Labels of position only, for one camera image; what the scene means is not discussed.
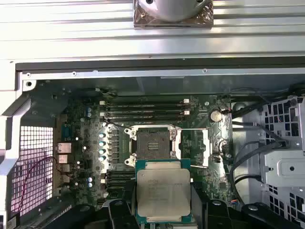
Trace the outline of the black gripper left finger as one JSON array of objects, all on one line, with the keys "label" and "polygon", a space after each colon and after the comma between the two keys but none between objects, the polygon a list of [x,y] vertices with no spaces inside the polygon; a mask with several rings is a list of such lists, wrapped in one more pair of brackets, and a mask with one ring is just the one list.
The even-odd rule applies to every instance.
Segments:
[{"label": "black gripper left finger", "polygon": [[128,182],[121,198],[105,199],[99,210],[86,213],[84,217],[73,217],[72,229],[135,229],[133,212],[136,183]]}]

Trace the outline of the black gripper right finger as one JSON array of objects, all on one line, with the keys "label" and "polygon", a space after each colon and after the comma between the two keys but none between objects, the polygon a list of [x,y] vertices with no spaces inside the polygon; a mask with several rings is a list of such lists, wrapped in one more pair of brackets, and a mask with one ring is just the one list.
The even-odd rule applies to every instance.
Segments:
[{"label": "black gripper right finger", "polygon": [[199,229],[299,229],[300,226],[274,213],[263,203],[244,205],[240,211],[202,188],[191,185],[191,213]]}]

